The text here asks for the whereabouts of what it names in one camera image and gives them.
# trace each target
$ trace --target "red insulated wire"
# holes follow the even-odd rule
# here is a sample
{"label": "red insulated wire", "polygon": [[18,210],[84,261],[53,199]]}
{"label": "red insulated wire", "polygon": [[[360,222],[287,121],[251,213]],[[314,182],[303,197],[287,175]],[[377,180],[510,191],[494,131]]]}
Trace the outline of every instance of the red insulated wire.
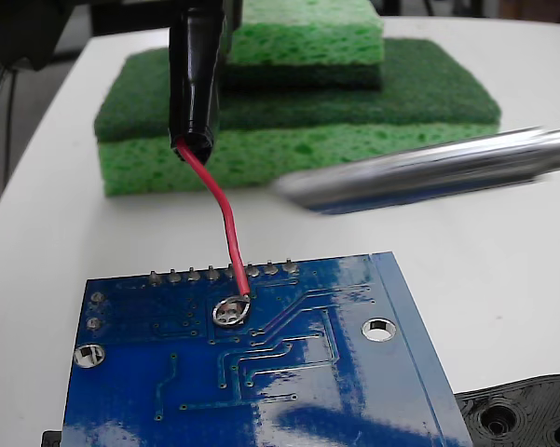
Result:
{"label": "red insulated wire", "polygon": [[207,189],[212,192],[213,196],[217,200],[217,203],[219,203],[220,208],[222,209],[222,214],[224,214],[227,248],[230,252],[230,259],[232,260],[232,264],[234,266],[234,273],[236,275],[236,282],[239,286],[239,292],[242,296],[248,295],[251,292],[251,288],[249,287],[249,280],[246,278],[244,264],[240,259],[239,239],[236,236],[236,225],[234,224],[234,214],[232,213],[230,202],[227,201],[227,197],[225,196],[222,188],[219,187],[212,175],[200,163],[200,161],[197,160],[195,155],[184,143],[183,139],[178,140],[176,147],[178,148],[178,153],[181,157],[197,173],[199,178],[205,183],[205,186],[207,186]]}

